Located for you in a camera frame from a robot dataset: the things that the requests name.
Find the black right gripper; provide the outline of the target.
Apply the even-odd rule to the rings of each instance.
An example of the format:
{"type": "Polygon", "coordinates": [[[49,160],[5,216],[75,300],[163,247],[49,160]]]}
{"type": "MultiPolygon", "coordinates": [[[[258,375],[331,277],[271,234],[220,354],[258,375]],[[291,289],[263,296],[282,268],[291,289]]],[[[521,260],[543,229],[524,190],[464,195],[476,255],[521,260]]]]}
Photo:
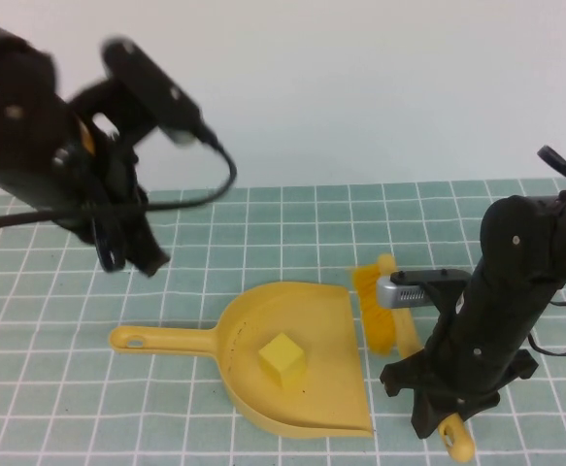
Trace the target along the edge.
{"type": "Polygon", "coordinates": [[[384,367],[381,380],[394,396],[417,397],[411,424],[426,439],[456,404],[460,416],[495,408],[500,388],[527,379],[537,364],[522,344],[549,303],[545,280],[509,283],[489,277],[383,277],[381,304],[393,311],[431,304],[436,327],[422,349],[384,367]]]}

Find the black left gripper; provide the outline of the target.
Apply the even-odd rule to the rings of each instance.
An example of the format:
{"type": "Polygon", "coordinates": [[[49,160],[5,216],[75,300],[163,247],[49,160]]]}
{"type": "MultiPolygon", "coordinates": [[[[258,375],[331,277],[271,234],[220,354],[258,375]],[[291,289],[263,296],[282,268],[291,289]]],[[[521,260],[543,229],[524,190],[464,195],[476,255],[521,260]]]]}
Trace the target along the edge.
{"type": "MultiPolygon", "coordinates": [[[[147,132],[147,108],[127,93],[82,93],[69,102],[53,93],[0,93],[0,188],[39,212],[143,202],[127,145],[147,132]]],[[[170,261],[144,215],[126,220],[124,235],[114,215],[97,216],[92,233],[107,273],[127,259],[151,278],[170,261]]]]}

